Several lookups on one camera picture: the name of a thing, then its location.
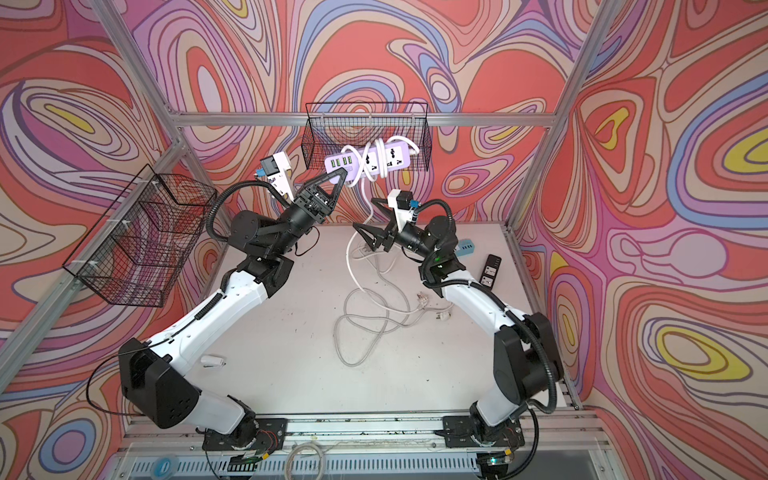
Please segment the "purple power strip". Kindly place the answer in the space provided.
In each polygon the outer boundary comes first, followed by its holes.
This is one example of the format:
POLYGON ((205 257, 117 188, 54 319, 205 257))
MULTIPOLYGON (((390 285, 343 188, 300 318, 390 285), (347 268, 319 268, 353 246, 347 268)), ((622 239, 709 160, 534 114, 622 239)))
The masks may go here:
MULTIPOLYGON (((338 154, 327 157, 324 161, 327 172, 332 167, 344 167, 348 171, 345 185, 353 188, 365 178, 371 186, 378 179, 385 179, 390 174, 410 167, 421 148, 411 139, 402 135, 393 135, 387 140, 378 138, 368 142, 362 149, 345 145, 338 154)), ((394 216, 388 225, 396 224, 394 216)))

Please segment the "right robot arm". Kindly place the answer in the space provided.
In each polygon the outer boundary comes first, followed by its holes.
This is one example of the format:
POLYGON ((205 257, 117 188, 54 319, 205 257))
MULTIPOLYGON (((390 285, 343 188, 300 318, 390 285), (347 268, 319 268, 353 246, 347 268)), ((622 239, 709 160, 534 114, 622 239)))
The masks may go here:
POLYGON ((493 290, 498 266, 486 265, 475 278, 459 260, 456 222, 447 203, 418 203, 407 191, 371 201, 387 220, 383 227, 357 223, 355 232, 372 250, 399 246, 415 255, 421 283, 463 311, 492 339, 493 387, 464 415, 446 416, 437 436, 448 448, 505 447, 525 443, 520 418, 528 413, 538 428, 540 414, 553 414, 564 368, 551 321, 525 313, 493 290))

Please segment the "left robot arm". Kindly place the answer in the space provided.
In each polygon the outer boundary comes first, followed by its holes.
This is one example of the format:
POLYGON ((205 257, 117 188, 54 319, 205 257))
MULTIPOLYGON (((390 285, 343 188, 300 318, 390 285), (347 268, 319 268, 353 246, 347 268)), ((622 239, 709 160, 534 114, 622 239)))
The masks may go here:
POLYGON ((237 191, 266 189, 284 210, 270 218, 242 210, 226 235, 213 217, 206 230, 214 239, 244 253, 244 260, 225 274, 220 287, 180 320, 147 340, 132 338, 116 354, 122 395, 158 428, 194 425, 213 434, 229 450, 251 450, 260 427, 244 402, 193 385, 186 376, 206 350, 245 314, 265 303, 287 282, 293 261, 287 253, 334 211, 347 172, 338 167, 305 182, 287 201, 270 183, 238 182, 215 200, 211 215, 237 191))

